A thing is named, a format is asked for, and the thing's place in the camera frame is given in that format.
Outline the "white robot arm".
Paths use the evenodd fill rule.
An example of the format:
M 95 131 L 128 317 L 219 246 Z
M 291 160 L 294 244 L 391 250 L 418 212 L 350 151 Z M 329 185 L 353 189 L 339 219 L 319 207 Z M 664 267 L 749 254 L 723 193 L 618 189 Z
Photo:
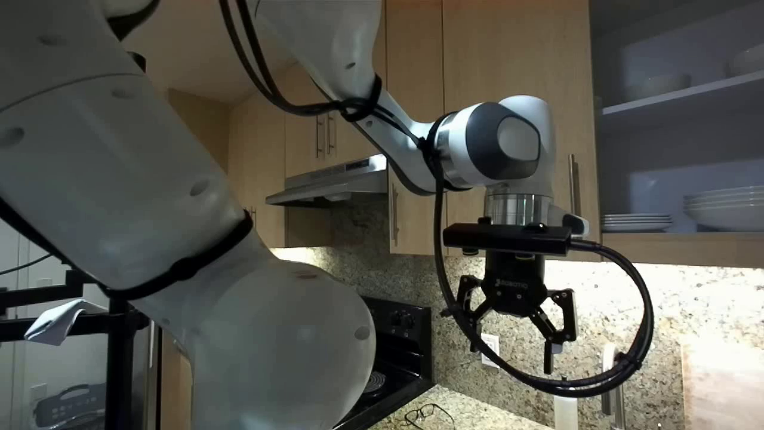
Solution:
M 226 174 L 121 46 L 154 0 L 0 0 L 0 203 L 11 226 L 128 299 L 193 363 L 193 430 L 335 430 L 375 324 L 336 278 L 277 259 Z M 382 0 L 244 0 L 403 181 L 552 192 L 536 96 L 416 123 L 373 70 Z

